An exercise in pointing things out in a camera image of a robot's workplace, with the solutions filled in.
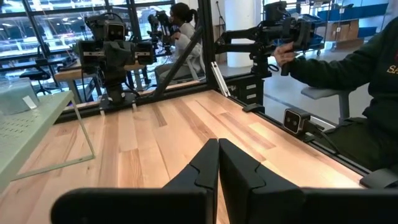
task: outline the woman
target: woman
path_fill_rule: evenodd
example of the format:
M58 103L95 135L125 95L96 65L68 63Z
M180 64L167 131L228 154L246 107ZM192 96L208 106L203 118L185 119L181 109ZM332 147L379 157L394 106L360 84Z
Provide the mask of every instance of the woman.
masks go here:
M177 25L180 32L176 32L171 36L172 41L175 45L175 54L173 61L176 61L181 54L183 54L185 48L188 46L191 37L195 33L195 28L191 25L192 19L195 19L195 23L198 22L198 13L194 9L190 9L184 3L177 3L171 7L170 10L170 21L172 24ZM193 69L196 72L201 72L200 57L201 57L202 47L200 44L196 46L191 51L187 60L192 63ZM166 76L169 74L173 63L160 65L155 68L155 74L157 77L158 84L163 82ZM184 77L186 75L191 75L191 71L187 65L184 63L178 72L175 74L174 79Z

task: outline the hand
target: hand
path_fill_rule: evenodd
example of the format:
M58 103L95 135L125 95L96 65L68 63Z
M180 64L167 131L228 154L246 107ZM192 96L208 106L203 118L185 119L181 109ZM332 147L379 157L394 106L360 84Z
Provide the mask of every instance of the hand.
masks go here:
M180 38L180 36L181 36L180 32L175 32L170 38L172 40L178 40Z
M295 52L289 52L293 49L293 42L277 47L273 53L276 62L280 67L284 64L291 62L298 55Z

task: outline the person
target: person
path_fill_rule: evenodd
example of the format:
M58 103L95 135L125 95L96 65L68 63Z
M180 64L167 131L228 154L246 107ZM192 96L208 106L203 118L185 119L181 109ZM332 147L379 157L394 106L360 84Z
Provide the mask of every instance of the person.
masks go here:
M279 66L290 63L290 76L317 88L354 90L369 83L373 97L363 115L325 134L339 152L370 170L398 164L398 17L343 60L295 58L292 43L276 48ZM325 139L320 142L333 149Z
M176 32L171 36L172 41L175 45L175 54L173 61L176 61L181 54L183 54L185 48L190 43L190 38L195 33L195 28L191 25L192 19L195 23L198 23L198 13L194 9L190 9L188 5L180 2L174 4L170 9L170 21L173 25L177 25L180 32ZM196 72L201 72L200 57L202 53L201 44L196 44L196 46L191 51L187 60L191 60L192 67ZM155 75L159 83L163 82L165 77L169 74L170 69L174 63L169 63L165 65L159 65L155 68ZM187 63L184 63L178 72L175 74L174 79L181 78L187 75L191 75L191 70L189 69Z

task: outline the black clamp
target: black clamp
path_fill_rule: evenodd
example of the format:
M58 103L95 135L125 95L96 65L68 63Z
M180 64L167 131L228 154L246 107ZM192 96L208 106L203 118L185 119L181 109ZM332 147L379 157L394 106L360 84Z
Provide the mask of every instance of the black clamp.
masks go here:
M246 113L249 113L249 112L253 112L253 113L262 112L262 113L265 113L266 112L266 108L263 107L262 105L258 104L258 103L253 103L253 104L247 105L242 110L244 112L246 112Z

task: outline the person's arm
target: person's arm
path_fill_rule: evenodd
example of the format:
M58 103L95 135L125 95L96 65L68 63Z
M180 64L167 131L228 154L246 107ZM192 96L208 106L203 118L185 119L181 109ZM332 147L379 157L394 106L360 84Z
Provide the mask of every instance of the person's arm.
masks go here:
M190 38L195 33L195 29L193 27L191 29L186 28L185 32L186 34L180 33L179 37L175 39L175 46L182 50L187 48L188 44L191 41ZM201 55L201 45L196 44L190 55L192 55L193 57L199 57Z
M382 38L383 34L375 35L360 49L339 61L295 58L290 64L290 75L317 88L357 88L370 82L380 56Z

